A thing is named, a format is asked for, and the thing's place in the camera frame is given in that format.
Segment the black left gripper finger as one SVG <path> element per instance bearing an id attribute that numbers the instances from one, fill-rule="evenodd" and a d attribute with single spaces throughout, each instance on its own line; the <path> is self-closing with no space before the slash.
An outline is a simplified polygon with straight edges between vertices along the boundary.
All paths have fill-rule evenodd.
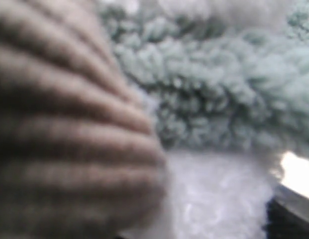
<path id="1" fill-rule="evenodd" d="M 309 198 L 279 185 L 266 210 L 267 239 L 309 239 Z"/>

